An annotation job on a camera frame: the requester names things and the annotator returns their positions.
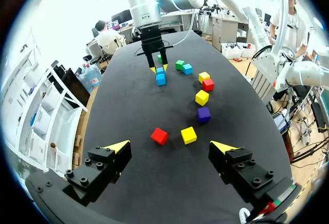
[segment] yellow cube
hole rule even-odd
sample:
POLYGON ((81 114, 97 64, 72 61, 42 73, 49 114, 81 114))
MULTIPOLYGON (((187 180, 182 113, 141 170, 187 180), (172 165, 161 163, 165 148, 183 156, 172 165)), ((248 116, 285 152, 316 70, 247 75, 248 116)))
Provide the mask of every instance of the yellow cube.
POLYGON ((196 134, 193 127, 186 128, 180 131, 181 136, 183 137, 184 143, 189 144, 196 141, 196 134))
POLYGON ((201 72, 201 73, 199 74, 199 82, 200 82, 200 83, 203 83, 203 81, 204 81, 205 79, 209 79, 209 78, 210 78, 210 75, 207 74, 205 71, 204 71, 204 72, 201 72))
POLYGON ((201 106, 205 105, 209 100, 209 94, 205 92, 204 90, 200 90, 195 95, 195 102, 200 104, 201 106))

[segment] purple cube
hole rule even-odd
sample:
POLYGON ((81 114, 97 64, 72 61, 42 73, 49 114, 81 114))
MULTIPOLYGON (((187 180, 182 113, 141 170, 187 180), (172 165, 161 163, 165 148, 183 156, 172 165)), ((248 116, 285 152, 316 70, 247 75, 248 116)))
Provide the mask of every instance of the purple cube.
POLYGON ((202 107, 197 109, 197 119, 200 123, 206 123, 210 120, 210 110, 208 107, 202 107))

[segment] red object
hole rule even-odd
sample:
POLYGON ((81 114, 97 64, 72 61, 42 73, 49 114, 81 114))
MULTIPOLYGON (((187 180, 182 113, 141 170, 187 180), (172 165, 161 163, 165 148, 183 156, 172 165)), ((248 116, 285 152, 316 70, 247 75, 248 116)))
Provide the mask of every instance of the red object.
POLYGON ((263 208, 263 210, 259 213, 261 214, 266 214, 266 213, 272 213, 275 209, 277 208, 277 206, 275 205, 274 202, 268 202, 267 206, 265 208, 263 208))
POLYGON ((151 138, 158 144, 164 145, 168 140, 169 135, 160 128, 156 128, 155 131, 152 133, 151 138))
POLYGON ((214 81, 212 79, 205 79, 202 83, 202 87, 204 88, 204 91, 211 91, 215 87, 214 81))

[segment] cube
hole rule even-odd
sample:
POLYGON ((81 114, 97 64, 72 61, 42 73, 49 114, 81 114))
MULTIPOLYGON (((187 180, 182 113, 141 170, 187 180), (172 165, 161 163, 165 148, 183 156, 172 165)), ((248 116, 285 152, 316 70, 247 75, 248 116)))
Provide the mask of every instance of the cube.
POLYGON ((160 128, 156 128, 151 135, 151 138, 160 145, 164 145, 169 138, 169 134, 160 128))
POLYGON ((157 74, 156 82, 159 86, 166 84, 166 76, 164 74, 157 74))
POLYGON ((202 107, 197 109, 197 119, 200 123, 206 123, 210 120, 210 110, 208 107, 202 107))
POLYGON ((212 79, 205 79, 202 83, 202 87, 204 88, 204 91, 211 91, 215 87, 214 81, 212 79))
POLYGON ((195 102, 200 104, 201 106, 204 106, 209 100, 209 94, 206 93, 204 90, 200 90, 195 95, 195 102))
POLYGON ((164 72, 165 70, 163 69, 163 67, 159 67, 159 68, 157 68, 156 69, 156 74, 158 75, 158 74, 164 74, 165 72, 164 72))
POLYGON ((205 71, 204 71, 204 72, 201 72, 201 73, 199 74, 199 82, 200 82, 200 83, 203 83, 203 81, 204 81, 205 79, 209 79, 209 78, 210 78, 210 75, 207 74, 205 71))
POLYGON ((183 65, 185 65, 185 61, 176 61, 176 69, 177 70, 180 70, 180 71, 183 71, 183 65))
POLYGON ((158 54, 158 61, 160 62, 160 63, 162 63, 162 58, 161 58, 161 55, 160 54, 158 54))
POLYGON ((193 73, 193 67, 190 64, 186 64, 183 66, 183 72, 185 75, 189 75, 193 73))
POLYGON ((184 143, 189 144, 196 141, 196 134, 193 127, 186 128, 180 131, 184 143))

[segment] green cube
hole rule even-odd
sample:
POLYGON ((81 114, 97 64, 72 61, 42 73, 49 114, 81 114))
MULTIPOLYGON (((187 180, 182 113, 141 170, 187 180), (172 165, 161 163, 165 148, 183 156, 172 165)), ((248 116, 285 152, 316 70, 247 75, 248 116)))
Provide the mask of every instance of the green cube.
POLYGON ((158 61, 159 61, 160 63, 162 63, 162 58, 161 58, 161 55, 160 55, 160 54, 158 54, 158 61))
POLYGON ((183 71, 183 65, 185 65, 185 61, 181 61, 181 60, 177 61, 176 62, 176 69, 180 70, 180 71, 183 71))

